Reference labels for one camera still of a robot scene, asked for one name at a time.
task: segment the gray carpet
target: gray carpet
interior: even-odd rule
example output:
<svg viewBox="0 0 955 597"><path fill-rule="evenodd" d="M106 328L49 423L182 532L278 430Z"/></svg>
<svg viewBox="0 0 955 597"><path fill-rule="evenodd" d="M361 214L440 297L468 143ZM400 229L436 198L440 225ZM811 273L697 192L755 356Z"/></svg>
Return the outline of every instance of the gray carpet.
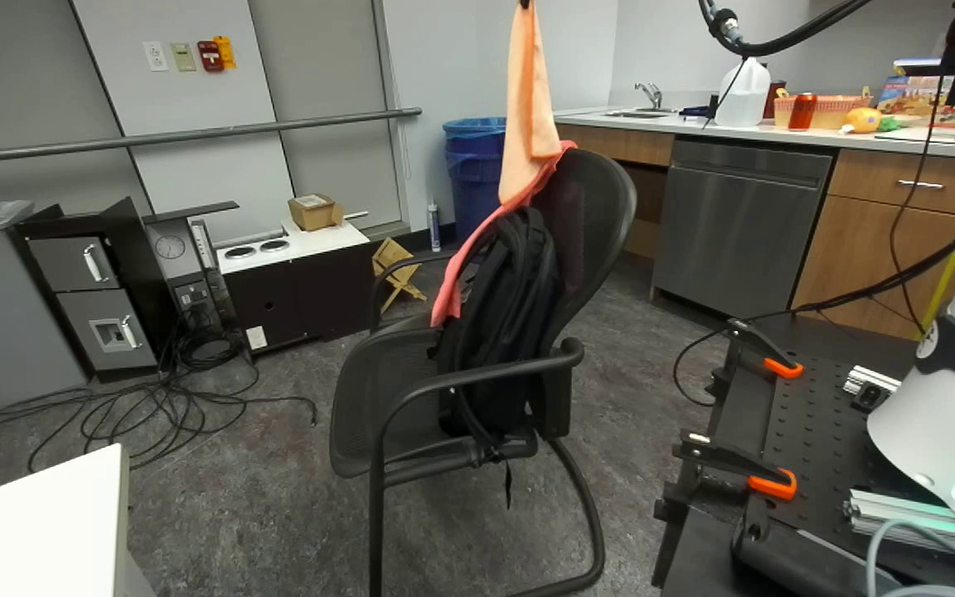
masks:
<svg viewBox="0 0 955 597"><path fill-rule="evenodd" d="M660 521L649 508L678 474L670 443L681 427L703 427L675 380L675 356L703 332L699 319L649 306L649 265L624 263L569 335L586 344L575 380L578 454L607 532L607 573L592 594L657 594L649 587ZM131 546L162 597L206 594L364 594L364 480L329 472L329 411L336 372L361 335L260 358L247 397L310 396L304 403L268 401L189 449L133 472ZM699 396L720 360L709 342L685 368ZM247 360L204 379L237 388ZM27 454L69 407L0 427L0 483L27 472ZM156 430L127 439L131 452ZM37 466L82 452L76 427L52 441ZM515 465L515 508L505 466L459 472L393 491L387 594L510 594L586 566L580 508L561 465Z"/></svg>

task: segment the cardboard box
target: cardboard box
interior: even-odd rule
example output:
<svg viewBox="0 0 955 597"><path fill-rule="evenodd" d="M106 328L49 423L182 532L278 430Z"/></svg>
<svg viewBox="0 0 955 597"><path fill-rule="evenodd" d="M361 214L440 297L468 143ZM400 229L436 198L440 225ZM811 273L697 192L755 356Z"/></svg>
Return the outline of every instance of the cardboard box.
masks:
<svg viewBox="0 0 955 597"><path fill-rule="evenodd" d="M329 229L341 223L341 206L329 197L288 198L288 211L301 231L314 231L314 229Z"/></svg>

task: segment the chair seat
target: chair seat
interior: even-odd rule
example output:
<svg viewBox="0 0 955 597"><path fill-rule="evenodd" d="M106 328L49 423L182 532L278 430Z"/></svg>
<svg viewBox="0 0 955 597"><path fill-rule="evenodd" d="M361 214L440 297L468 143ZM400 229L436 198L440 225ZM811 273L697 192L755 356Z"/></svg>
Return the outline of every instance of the chair seat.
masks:
<svg viewBox="0 0 955 597"><path fill-rule="evenodd" d="M332 416L332 466L341 479L373 466L378 423L414 380L437 376L430 347L437 332L426 314L370 335L344 360ZM437 397L409 407L387 433L387 462L440 443L437 459L468 459L472 441L440 430Z"/></svg>

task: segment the office chair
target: office chair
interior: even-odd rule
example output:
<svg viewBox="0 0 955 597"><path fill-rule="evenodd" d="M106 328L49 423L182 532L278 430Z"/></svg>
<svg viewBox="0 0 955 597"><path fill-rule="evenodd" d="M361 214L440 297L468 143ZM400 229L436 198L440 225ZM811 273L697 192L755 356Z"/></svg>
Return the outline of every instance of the office chair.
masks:
<svg viewBox="0 0 955 597"><path fill-rule="evenodd" d="M427 314L404 319L373 332L347 358L336 388L332 466L341 479L370 474L370 590L383 594L384 491L419 479L477 466L501 459L539 454L539 439L564 465L594 546L583 573L545 584L528 594L575 594L603 573L603 532L561 439L571 430L571 368L583 358L580 342L556 342L561 328L603 285L637 211L630 175L594 151L575 150L561 158L547 189L534 198L556 244L556 301L545 328L539 358L437 372L430 347L437 328ZM531 427L507 433L490 459L473 433L448 433L440 423L440 396L463 386L531 379Z"/></svg>

